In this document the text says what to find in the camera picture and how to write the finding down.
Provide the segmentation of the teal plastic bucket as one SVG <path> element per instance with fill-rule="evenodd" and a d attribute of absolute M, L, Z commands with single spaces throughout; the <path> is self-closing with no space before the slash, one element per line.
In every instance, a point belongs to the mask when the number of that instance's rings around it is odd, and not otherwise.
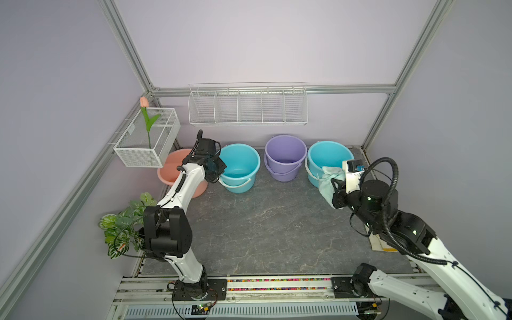
<path fill-rule="evenodd" d="M 220 159 L 227 166 L 219 183 L 232 193 L 245 193 L 255 184 L 261 166 L 257 151 L 249 145 L 235 143 L 221 149 Z"/>
<path fill-rule="evenodd" d="M 344 145 L 334 141 L 318 141 L 307 152 L 305 169 L 309 182 L 316 188 L 323 176 L 323 167 L 342 168 L 343 162 L 354 160 L 353 153 Z"/>

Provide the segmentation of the light green microfiber cloth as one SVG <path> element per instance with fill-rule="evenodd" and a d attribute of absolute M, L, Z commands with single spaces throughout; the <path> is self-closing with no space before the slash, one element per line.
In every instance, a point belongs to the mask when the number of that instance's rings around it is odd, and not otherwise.
<path fill-rule="evenodd" d="M 345 181 L 345 172 L 341 167 L 322 167 L 322 172 L 319 176 L 319 192 L 324 200 L 330 205 L 333 206 L 333 196 L 335 193 L 335 188 L 331 182 L 332 179 L 340 180 L 342 182 Z"/>

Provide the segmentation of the purple plastic bucket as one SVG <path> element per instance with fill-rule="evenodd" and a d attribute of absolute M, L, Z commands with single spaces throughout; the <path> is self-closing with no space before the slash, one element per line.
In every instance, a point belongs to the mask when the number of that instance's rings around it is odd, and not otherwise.
<path fill-rule="evenodd" d="M 297 177 L 307 156 L 305 143 L 292 135 L 277 135 L 265 145 L 264 164 L 271 176 L 280 182 Z"/>

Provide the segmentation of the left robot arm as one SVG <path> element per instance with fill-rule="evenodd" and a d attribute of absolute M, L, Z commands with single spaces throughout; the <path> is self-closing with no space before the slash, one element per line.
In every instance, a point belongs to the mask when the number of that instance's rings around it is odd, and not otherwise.
<path fill-rule="evenodd" d="M 177 166 L 179 176 L 164 198 L 144 211 L 144 248 L 148 256 L 168 262 L 177 273 L 175 285 L 192 300 L 208 295 L 207 273 L 191 249 L 193 232 L 186 216 L 193 195 L 202 182 L 217 183 L 227 166 L 220 159 L 220 142 L 202 137 Z"/>

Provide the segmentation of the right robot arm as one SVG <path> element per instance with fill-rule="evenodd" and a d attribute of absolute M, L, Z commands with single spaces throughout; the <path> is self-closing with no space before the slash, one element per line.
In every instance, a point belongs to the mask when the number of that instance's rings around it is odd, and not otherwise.
<path fill-rule="evenodd" d="M 367 263 L 353 274 L 353 290 L 360 296 L 389 297 L 431 319 L 510 319 L 511 300 L 486 288 L 452 256 L 436 233 L 420 217 L 398 208 L 397 179 L 391 184 L 362 181 L 347 175 L 330 179 L 331 204 L 348 208 L 390 247 L 408 256 L 436 281 L 442 292 L 429 291 L 385 274 Z"/>

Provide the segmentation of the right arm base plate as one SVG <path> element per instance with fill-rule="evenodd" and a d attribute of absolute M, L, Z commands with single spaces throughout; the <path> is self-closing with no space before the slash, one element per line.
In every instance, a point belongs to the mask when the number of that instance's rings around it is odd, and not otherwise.
<path fill-rule="evenodd" d="M 353 277 L 332 277 L 331 284 L 336 299 L 372 297 L 368 282 Z"/>

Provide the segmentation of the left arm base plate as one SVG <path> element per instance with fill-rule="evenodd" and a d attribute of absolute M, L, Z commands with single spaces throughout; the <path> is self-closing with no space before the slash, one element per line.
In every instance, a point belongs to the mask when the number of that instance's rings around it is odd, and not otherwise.
<path fill-rule="evenodd" d="M 178 281 L 171 292 L 173 301 L 224 301 L 227 280 L 208 279 L 195 284 Z"/>

